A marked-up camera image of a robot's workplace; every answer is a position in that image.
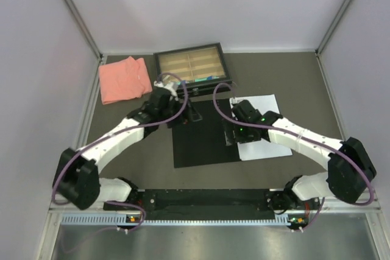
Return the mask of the black ring binder folder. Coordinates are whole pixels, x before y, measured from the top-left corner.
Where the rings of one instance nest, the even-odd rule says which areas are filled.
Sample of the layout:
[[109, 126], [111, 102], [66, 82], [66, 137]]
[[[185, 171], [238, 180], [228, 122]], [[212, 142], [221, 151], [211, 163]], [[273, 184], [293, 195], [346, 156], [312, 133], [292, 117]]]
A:
[[174, 167], [194, 167], [239, 161], [237, 145], [227, 146], [223, 122], [212, 100], [198, 101], [194, 107], [202, 120], [172, 129]]

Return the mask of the white paper sheet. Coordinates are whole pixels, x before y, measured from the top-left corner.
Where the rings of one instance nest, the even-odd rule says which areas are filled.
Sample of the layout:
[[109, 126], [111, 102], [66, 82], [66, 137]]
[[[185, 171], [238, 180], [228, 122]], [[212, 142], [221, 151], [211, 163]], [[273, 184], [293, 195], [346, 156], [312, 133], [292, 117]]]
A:
[[[267, 111], [273, 111], [275, 113], [280, 112], [274, 94], [265, 96], [245, 96], [240, 98], [248, 100], [253, 107], [258, 109], [261, 113]], [[293, 154], [291, 149], [265, 140], [237, 144], [237, 146], [241, 161], [278, 158], [291, 156]]]

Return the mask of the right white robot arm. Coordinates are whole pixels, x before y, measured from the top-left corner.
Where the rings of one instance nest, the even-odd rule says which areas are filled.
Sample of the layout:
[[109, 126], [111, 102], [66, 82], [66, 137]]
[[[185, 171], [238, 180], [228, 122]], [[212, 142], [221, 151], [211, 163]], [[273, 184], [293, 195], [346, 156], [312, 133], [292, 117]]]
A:
[[246, 99], [232, 99], [231, 103], [235, 143], [264, 140], [287, 147], [324, 168], [315, 175], [298, 175], [285, 185], [284, 199], [290, 208], [328, 196], [355, 205], [376, 177], [377, 171], [360, 140], [350, 137], [341, 141], [319, 135], [274, 111], [260, 113]]

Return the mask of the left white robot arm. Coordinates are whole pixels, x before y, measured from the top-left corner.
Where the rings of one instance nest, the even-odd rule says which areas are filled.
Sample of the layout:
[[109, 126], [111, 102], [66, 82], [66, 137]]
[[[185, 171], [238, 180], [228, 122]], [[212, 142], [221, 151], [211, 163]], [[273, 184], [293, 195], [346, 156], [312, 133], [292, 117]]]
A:
[[60, 194], [80, 210], [88, 209], [96, 202], [132, 209], [138, 202], [137, 186], [125, 178], [102, 178], [100, 174], [104, 167], [162, 124], [173, 128], [201, 119], [189, 98], [180, 100], [175, 92], [157, 88], [149, 100], [131, 111], [114, 129], [87, 146], [62, 152], [53, 193]]

